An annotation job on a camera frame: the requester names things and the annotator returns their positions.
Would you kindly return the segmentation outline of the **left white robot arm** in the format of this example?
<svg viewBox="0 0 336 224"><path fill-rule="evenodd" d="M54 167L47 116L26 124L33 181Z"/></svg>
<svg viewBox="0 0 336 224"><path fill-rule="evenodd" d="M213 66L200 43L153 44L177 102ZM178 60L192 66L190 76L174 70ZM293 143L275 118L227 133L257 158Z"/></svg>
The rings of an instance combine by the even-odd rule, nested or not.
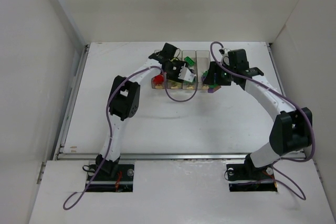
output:
<svg viewBox="0 0 336 224"><path fill-rule="evenodd" d="M178 82L185 80L182 72L188 69L188 64L175 58L177 51L177 47L165 43L160 51L149 55L138 70L127 77L114 78L105 108L107 138L95 159L97 174L113 178L118 172L124 130L138 111L141 84L165 73Z"/></svg>

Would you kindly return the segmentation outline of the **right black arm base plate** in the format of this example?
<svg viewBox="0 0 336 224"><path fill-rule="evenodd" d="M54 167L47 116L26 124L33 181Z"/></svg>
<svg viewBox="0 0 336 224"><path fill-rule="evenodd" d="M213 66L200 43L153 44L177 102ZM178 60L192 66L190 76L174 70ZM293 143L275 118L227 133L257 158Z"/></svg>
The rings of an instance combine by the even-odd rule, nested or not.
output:
<svg viewBox="0 0 336 224"><path fill-rule="evenodd" d="M257 170L247 170L243 163L228 163L224 178L230 192L277 192L274 170L269 165Z"/></svg>

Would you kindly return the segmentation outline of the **purple green flower lego figure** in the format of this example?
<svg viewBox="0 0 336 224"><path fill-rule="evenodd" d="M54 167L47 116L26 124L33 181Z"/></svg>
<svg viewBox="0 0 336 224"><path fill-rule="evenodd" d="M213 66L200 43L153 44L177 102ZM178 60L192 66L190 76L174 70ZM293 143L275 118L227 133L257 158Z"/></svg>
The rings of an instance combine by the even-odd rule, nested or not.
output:
<svg viewBox="0 0 336 224"><path fill-rule="evenodd" d="M205 78L207 77L207 74L208 74L208 71L204 71L202 73L202 77L201 77L201 80L202 80L202 90L206 90L208 93L214 93L216 92L217 90L219 90L221 88L221 86L219 86L218 84L214 84L214 85L207 85L205 84Z"/></svg>

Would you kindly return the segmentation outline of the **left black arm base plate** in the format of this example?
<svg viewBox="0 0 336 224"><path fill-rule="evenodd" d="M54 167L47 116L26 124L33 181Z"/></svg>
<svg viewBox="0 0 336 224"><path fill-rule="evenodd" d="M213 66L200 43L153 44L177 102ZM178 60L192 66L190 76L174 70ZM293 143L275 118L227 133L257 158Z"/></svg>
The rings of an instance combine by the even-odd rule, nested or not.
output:
<svg viewBox="0 0 336 224"><path fill-rule="evenodd" d="M88 193L131 193L133 192L134 164L119 164L113 176L100 169L91 183L96 172L96 165L83 165L87 173L85 187Z"/></svg>

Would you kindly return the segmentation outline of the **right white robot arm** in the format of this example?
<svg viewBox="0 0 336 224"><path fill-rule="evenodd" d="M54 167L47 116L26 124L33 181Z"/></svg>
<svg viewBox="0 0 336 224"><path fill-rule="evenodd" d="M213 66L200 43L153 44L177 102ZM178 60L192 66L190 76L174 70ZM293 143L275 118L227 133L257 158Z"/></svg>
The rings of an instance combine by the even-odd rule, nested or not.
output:
<svg viewBox="0 0 336 224"><path fill-rule="evenodd" d="M274 123L268 142L248 154L244 163L229 166L228 178L230 181L264 180L272 164L288 153L314 147L312 112L276 91L259 68L250 67L244 49L221 48L219 52L222 60L214 58L210 62L203 82L209 86L235 83L258 101Z"/></svg>

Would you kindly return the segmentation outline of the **red lego brick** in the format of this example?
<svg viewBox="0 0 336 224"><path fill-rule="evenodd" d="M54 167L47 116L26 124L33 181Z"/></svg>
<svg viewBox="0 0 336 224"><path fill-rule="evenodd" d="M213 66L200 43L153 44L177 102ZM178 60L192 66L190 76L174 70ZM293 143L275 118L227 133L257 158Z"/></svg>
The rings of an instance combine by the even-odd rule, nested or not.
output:
<svg viewBox="0 0 336 224"><path fill-rule="evenodd" d="M164 82L164 77L163 75L159 74L157 76L155 76L152 80L152 82L155 84L155 85L161 85L163 82Z"/></svg>

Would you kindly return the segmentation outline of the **green 2x4 brick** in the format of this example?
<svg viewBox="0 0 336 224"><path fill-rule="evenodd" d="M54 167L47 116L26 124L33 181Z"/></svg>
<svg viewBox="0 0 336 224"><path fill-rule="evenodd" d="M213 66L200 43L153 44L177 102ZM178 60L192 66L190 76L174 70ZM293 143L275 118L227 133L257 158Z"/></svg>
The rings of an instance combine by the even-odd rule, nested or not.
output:
<svg viewBox="0 0 336 224"><path fill-rule="evenodd" d="M189 56L184 57L183 60L185 62L187 62L189 67L192 67L192 66L195 65L195 61L192 58L190 58Z"/></svg>

